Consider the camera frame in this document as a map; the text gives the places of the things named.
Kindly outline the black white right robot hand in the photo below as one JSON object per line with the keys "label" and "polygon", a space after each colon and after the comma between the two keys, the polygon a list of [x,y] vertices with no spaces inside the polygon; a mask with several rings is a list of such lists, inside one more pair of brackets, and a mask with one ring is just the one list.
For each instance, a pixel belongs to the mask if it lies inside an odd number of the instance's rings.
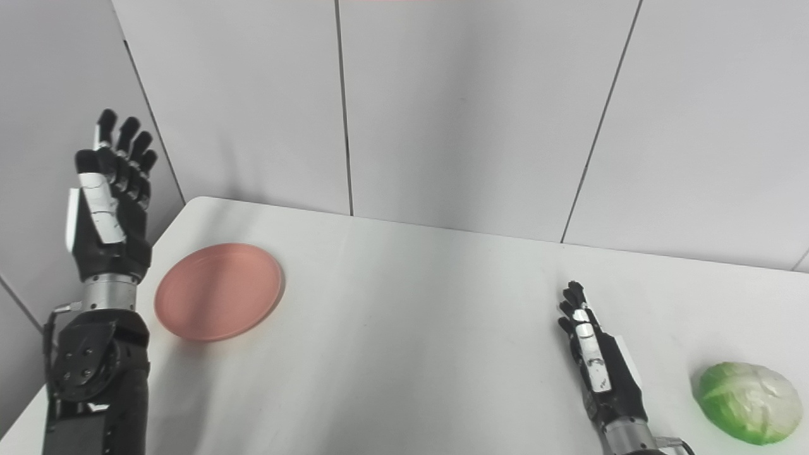
{"label": "black white right robot hand", "polygon": [[581,283],[563,289],[557,321],[583,381],[583,401],[592,423],[601,432],[616,422],[647,422],[642,391],[621,351],[590,308]]}

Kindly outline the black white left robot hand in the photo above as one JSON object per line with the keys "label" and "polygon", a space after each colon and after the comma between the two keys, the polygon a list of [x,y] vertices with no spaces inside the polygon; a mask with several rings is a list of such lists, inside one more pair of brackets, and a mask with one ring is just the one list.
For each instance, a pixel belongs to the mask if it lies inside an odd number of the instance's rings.
{"label": "black white left robot hand", "polygon": [[141,282],[151,265],[152,246],[145,232],[150,172],[158,155],[138,118],[117,123],[118,115],[104,109],[92,146],[73,156],[78,187],[69,192],[66,248],[81,282],[104,274]]}

